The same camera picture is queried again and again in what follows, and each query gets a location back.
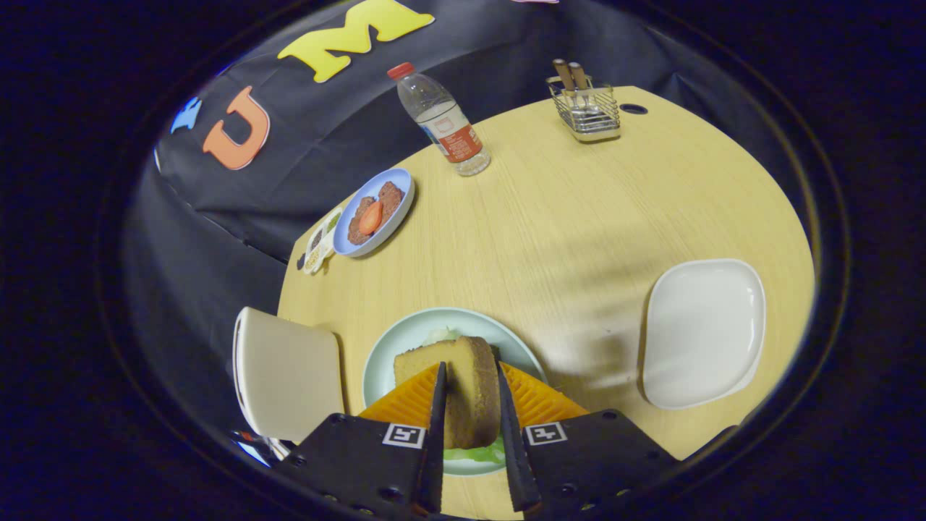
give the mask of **bottle label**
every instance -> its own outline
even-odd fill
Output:
[[[452,163],[465,161],[482,150],[482,141],[459,105],[419,126]]]

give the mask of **red bottle cap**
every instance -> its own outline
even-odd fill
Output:
[[[389,72],[386,72],[386,74],[389,74],[389,77],[393,80],[399,81],[414,71],[415,66],[405,62],[402,65],[396,65],[395,67],[389,69]]]

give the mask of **round table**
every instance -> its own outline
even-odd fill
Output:
[[[314,227],[296,241],[277,313],[338,337],[348,413],[363,409],[364,363],[379,336],[437,306],[507,325],[553,387],[590,411],[620,410],[678,459],[769,394],[798,349],[814,297],[795,210],[762,166],[709,123],[635,87],[614,95],[648,109],[620,113],[620,139],[578,142],[545,100],[475,125],[492,154],[478,175],[457,175],[434,146],[401,161],[416,199],[366,258],[334,256],[308,275],[295,263]],[[762,279],[759,367],[729,397],[660,410],[644,398],[640,378],[649,292],[673,265],[715,258],[746,261]],[[443,512],[522,518],[511,509],[504,470],[444,476]]]

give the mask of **blue plate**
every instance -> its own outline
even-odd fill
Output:
[[[379,200],[380,189],[389,181],[392,181],[399,190],[405,192],[405,195],[402,197],[402,202],[399,203],[399,207],[395,209],[395,212],[390,216],[389,221],[381,225],[380,229],[377,230],[372,237],[367,239],[367,242],[361,245],[353,244],[347,240],[347,228],[350,226],[351,220],[354,219],[354,214],[357,213],[357,207],[360,206],[360,199],[363,197],[373,197]],[[344,255],[345,257],[359,257],[378,248],[379,245],[382,244],[382,241],[386,240],[389,235],[392,235],[395,229],[399,227],[399,224],[402,223],[402,220],[405,219],[408,209],[411,208],[411,202],[414,199],[415,182],[406,169],[393,168],[377,174],[367,181],[366,184],[361,186],[360,189],[357,190],[357,193],[354,194],[354,198],[344,207],[344,213],[341,214],[341,219],[338,220],[337,226],[334,227],[334,252],[339,255]]]

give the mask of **meat patty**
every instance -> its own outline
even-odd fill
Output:
[[[357,206],[357,212],[354,214],[354,218],[350,220],[350,224],[347,226],[347,240],[352,244],[361,245],[367,242],[367,239],[372,237],[372,235],[366,235],[360,233],[360,218],[363,217],[363,214],[369,208],[369,205],[376,202],[376,199],[373,197],[364,197],[360,199],[360,205]]]
[[[380,202],[382,203],[382,222],[389,221],[389,218],[395,213],[395,209],[402,202],[405,192],[399,190],[398,186],[392,181],[387,182],[380,188]]]

